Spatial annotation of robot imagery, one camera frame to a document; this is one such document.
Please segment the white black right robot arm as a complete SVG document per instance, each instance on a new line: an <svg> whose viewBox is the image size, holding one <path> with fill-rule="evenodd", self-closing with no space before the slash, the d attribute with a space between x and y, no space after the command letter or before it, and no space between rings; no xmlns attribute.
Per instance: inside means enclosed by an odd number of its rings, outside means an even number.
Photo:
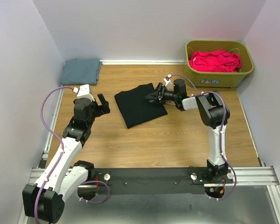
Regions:
<svg viewBox="0 0 280 224"><path fill-rule="evenodd" d="M164 104L173 101L180 111L198 109L200 118L208 128L210 152L205 168L205 177L215 183L228 173L228 163L225 154L225 130L230 111L224 100L216 91L198 93L191 97L183 79L170 80L164 78L165 84L158 83L157 87L145 96L150 103Z"/></svg>

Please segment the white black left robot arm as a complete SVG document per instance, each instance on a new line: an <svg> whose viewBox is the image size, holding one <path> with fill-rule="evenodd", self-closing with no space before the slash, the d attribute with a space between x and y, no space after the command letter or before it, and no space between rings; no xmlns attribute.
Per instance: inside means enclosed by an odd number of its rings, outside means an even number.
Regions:
<svg viewBox="0 0 280 224"><path fill-rule="evenodd" d="M74 115L63 131L56 154L35 183L27 184L22 191L25 215L33 217L38 224L57 223L65 202L80 184L94 184L96 188L107 185L95 176L94 165L90 162L78 161L68 171L88 140L95 118L110 113L109 103L102 93L98 94L98 99L100 104L87 94L73 101Z"/></svg>

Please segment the black t-shirt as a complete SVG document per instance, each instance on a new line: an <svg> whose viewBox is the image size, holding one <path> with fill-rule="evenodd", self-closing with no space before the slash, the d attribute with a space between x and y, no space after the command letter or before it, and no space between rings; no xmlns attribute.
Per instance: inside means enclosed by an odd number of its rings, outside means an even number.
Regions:
<svg viewBox="0 0 280 224"><path fill-rule="evenodd" d="M128 91L121 91L114 96L128 129L168 114L162 104L152 104L145 99L145 96L153 90L153 84L148 83Z"/></svg>

